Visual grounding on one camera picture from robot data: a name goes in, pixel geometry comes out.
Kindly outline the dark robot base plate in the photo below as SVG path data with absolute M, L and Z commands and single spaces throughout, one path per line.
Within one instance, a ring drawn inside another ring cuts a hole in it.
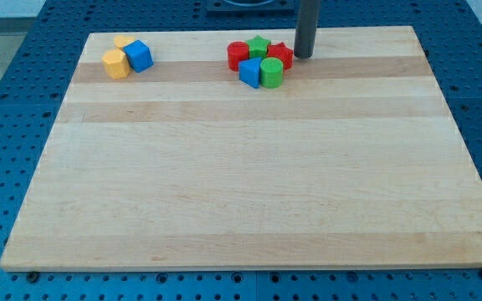
M 293 13 L 295 0 L 203 0 L 207 14 Z

